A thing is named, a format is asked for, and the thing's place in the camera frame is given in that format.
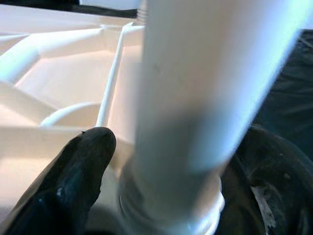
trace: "pvc pipe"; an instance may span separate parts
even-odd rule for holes
[[[311,7],[311,0],[148,1],[135,154],[120,188],[134,234],[214,232],[219,169]]]

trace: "white plastic pipe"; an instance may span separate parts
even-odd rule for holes
[[[227,162],[312,0],[148,1],[135,156],[120,203],[135,234],[212,234]]]

